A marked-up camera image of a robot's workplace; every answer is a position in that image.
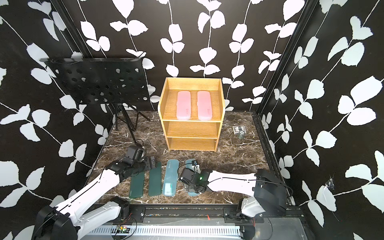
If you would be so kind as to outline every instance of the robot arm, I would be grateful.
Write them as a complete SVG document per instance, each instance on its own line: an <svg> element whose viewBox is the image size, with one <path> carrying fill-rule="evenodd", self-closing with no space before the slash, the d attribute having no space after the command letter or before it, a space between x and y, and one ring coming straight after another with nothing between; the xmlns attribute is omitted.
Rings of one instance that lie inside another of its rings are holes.
<svg viewBox="0 0 384 240"><path fill-rule="evenodd" d="M156 167L155 158L145 156L138 146L128 148L121 160L110 163L92 182L54 208L45 206L36 218L32 240L78 240L96 227L115 219L121 212L126 216L129 203L114 198L106 205L84 214L108 190L132 174Z"/></svg>
<svg viewBox="0 0 384 240"><path fill-rule="evenodd" d="M179 180L194 189L196 193L205 191L230 191L248 195L241 203L241 212L247 217L268 211L270 214L284 215L286 210L287 186L273 174L259 169L257 174L227 174L213 170L196 171L185 168Z"/></svg>

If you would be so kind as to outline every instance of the black and white leaf wallpaper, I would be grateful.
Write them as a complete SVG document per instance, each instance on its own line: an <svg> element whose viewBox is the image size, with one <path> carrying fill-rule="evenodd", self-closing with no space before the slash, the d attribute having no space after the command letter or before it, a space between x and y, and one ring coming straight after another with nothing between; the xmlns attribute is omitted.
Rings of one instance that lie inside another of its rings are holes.
<svg viewBox="0 0 384 240"><path fill-rule="evenodd" d="M304 0L63 1L93 57L141 57L157 110L166 77L221 78L227 111L256 109Z"/></svg>
<svg viewBox="0 0 384 240"><path fill-rule="evenodd" d="M262 123L317 239L382 239L381 0L320 0Z"/></svg>
<svg viewBox="0 0 384 240"><path fill-rule="evenodd" d="M108 136L108 105L78 105L40 58L81 57L47 1L0 0L0 239L76 193Z"/></svg>

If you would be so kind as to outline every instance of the green phone case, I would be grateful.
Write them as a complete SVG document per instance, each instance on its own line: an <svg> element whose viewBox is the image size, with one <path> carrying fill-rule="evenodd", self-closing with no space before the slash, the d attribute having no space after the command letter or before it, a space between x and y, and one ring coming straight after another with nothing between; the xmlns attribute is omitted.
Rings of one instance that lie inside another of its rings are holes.
<svg viewBox="0 0 384 240"><path fill-rule="evenodd" d="M156 168L149 170L149 189L150 197L161 195L161 162L156 163Z"/></svg>
<svg viewBox="0 0 384 240"><path fill-rule="evenodd" d="M143 196L144 189L144 172L131 177L131 188L129 190L130 198L138 198Z"/></svg>

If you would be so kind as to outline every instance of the pink pencil case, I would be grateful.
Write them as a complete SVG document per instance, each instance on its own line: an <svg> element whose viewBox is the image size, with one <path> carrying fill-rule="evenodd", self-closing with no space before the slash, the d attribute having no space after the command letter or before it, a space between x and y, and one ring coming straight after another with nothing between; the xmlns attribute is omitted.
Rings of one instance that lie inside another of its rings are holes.
<svg viewBox="0 0 384 240"><path fill-rule="evenodd" d="M208 91L197 92L197 116L200 121L212 119L211 94Z"/></svg>
<svg viewBox="0 0 384 240"><path fill-rule="evenodd" d="M191 93L179 91L177 93L176 118L178 120L189 120L191 118Z"/></svg>

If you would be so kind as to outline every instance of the dark marble surface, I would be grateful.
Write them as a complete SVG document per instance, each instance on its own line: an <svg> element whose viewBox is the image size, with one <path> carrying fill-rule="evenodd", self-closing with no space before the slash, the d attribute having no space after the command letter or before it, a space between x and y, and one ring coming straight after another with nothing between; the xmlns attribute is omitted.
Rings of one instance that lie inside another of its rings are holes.
<svg viewBox="0 0 384 240"><path fill-rule="evenodd" d="M133 111L128 111L131 119L136 119ZM169 159L178 159L183 165L187 159L195 158L201 169L212 169L224 173L248 174L256 172L257 169L268 169L265 155L256 132L255 125L250 112L226 112L217 152L208 151L168 151L164 138L163 129L157 112L143 112L151 119L146 121L139 117L137 131L134 133L137 139L142 139L147 149L148 156L162 163L162 179L164 179L165 166ZM247 133L243 140L233 134L232 126L244 125ZM97 161L89 178L92 181L100 174L104 166L121 157L126 153L127 147L132 143L132 138L122 121L119 120L119 131L115 129L110 133L105 147ZM141 198L129 198L130 179L127 179L104 194L98 203L106 203L114 196L120 196L131 203L148 204L226 204L238 203L244 196L233 192L205 192L191 197L184 190L181 182L177 183L176 195L165 197L164 195L148 196L149 174L145 174L144 195Z"/></svg>

